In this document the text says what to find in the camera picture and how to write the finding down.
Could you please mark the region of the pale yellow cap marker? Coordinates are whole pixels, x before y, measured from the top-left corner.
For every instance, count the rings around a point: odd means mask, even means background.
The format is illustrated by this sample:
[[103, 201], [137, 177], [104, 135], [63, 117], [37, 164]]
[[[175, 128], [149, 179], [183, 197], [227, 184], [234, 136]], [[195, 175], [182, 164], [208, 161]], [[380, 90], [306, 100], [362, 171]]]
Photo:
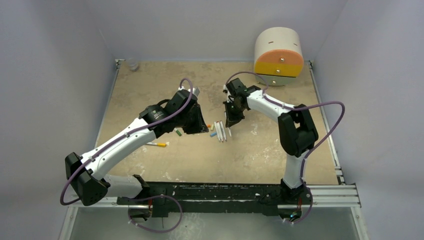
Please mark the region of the pale yellow cap marker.
[[220, 131], [219, 131], [219, 128], [218, 128], [217, 122], [216, 122], [216, 121], [214, 121], [214, 122], [213, 122], [213, 125], [214, 125], [214, 129], [215, 129], [215, 133], [216, 133], [217, 139], [218, 139], [218, 141], [221, 143], [221, 142], [222, 142], [222, 140], [221, 140], [221, 135], [220, 135]]

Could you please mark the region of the blue cap marker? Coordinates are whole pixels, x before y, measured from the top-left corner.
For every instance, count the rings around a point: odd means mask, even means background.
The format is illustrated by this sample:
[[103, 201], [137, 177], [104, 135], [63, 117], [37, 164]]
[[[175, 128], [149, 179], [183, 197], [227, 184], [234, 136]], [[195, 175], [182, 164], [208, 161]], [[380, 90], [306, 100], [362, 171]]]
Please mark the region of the blue cap marker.
[[217, 126], [218, 126], [218, 129], [219, 129], [219, 133], [220, 133], [220, 137], [221, 137], [221, 142], [223, 143], [224, 140], [223, 140], [223, 136], [222, 136], [222, 132], [221, 132], [220, 122], [219, 121], [217, 121]]

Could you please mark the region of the orange cap marker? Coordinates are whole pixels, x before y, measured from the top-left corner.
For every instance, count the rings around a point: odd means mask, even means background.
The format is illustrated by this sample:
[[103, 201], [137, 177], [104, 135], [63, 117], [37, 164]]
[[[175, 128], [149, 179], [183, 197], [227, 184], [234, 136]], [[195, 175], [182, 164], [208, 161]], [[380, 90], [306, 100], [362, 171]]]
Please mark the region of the orange cap marker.
[[227, 142], [227, 141], [228, 141], [228, 139], [227, 139], [227, 135], [226, 135], [226, 131], [225, 131], [225, 127], [224, 127], [223, 121], [222, 121], [222, 120], [220, 120], [220, 121], [219, 121], [219, 124], [220, 124], [221, 133], [222, 133], [222, 138], [223, 138], [223, 140], [224, 140], [225, 142]]

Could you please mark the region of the dark green cap marker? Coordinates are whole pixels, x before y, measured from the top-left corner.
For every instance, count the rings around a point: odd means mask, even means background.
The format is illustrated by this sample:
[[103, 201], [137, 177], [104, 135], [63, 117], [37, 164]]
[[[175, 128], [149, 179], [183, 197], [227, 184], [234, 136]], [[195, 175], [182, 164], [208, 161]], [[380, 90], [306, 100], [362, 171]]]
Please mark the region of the dark green cap marker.
[[174, 129], [174, 132], [179, 136], [179, 137], [181, 137], [182, 136], [182, 133], [178, 130], [178, 129]]

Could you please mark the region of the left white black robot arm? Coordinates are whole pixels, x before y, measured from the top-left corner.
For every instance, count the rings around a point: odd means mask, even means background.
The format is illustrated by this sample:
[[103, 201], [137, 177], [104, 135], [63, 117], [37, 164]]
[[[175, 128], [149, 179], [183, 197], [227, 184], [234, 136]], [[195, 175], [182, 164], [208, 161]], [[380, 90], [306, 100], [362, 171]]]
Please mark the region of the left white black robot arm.
[[120, 177], [109, 171], [143, 145], [181, 128], [187, 135], [207, 133], [198, 104], [199, 89], [180, 88], [171, 99], [147, 106], [124, 130], [99, 147], [65, 157], [67, 185], [84, 206], [104, 197], [127, 197], [138, 205], [146, 203], [149, 191], [139, 176]]

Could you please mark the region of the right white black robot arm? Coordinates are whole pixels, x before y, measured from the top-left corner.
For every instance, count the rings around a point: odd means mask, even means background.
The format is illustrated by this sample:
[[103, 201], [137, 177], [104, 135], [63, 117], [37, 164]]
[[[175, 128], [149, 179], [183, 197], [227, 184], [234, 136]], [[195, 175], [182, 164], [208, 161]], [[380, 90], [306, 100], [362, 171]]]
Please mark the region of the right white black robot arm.
[[300, 198], [304, 185], [304, 159], [315, 146], [319, 134], [309, 110], [268, 96], [256, 85], [245, 86], [239, 78], [223, 86], [225, 126], [231, 128], [245, 118], [244, 111], [255, 110], [278, 125], [279, 142], [286, 152], [285, 172], [281, 180], [282, 200], [288, 204]]

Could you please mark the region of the round three-drawer cabinet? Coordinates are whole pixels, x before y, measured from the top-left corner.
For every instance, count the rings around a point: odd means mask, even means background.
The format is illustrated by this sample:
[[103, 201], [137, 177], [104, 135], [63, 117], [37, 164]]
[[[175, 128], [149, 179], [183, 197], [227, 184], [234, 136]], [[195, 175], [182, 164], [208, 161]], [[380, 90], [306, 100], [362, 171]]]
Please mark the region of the round three-drawer cabinet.
[[262, 84], [284, 86], [294, 82], [304, 67], [298, 33], [288, 27], [271, 27], [259, 34], [254, 46], [253, 72]]

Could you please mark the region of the clear plastic cup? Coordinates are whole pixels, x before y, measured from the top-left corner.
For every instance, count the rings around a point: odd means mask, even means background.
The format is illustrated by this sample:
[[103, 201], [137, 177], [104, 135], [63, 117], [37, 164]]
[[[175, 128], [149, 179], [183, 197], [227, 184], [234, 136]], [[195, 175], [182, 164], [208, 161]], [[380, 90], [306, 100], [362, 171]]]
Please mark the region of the clear plastic cup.
[[128, 68], [132, 72], [136, 72], [139, 69], [139, 63], [134, 58], [128, 58], [126, 60], [126, 63], [128, 65]]

